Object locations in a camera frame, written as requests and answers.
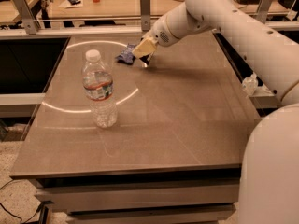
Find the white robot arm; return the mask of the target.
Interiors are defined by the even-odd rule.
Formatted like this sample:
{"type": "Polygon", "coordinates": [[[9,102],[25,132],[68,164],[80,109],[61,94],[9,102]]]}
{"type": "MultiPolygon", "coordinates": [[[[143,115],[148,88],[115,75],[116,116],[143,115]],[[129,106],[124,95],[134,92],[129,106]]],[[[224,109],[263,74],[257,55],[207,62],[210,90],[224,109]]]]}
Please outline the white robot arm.
{"type": "Polygon", "coordinates": [[[282,103],[247,142],[238,224],[299,224],[299,44],[239,10],[232,0],[185,0],[154,23],[133,54],[150,55],[158,46],[208,28],[221,32],[282,103]]]}

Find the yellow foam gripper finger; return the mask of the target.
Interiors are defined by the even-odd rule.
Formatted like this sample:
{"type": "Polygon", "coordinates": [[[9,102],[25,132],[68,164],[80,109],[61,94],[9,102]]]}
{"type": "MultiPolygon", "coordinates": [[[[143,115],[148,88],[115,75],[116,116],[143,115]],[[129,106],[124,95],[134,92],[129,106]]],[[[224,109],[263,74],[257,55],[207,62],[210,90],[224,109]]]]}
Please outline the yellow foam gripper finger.
{"type": "Polygon", "coordinates": [[[141,42],[133,49],[133,55],[140,59],[148,56],[157,49],[157,40],[154,37],[144,37],[141,42]]]}

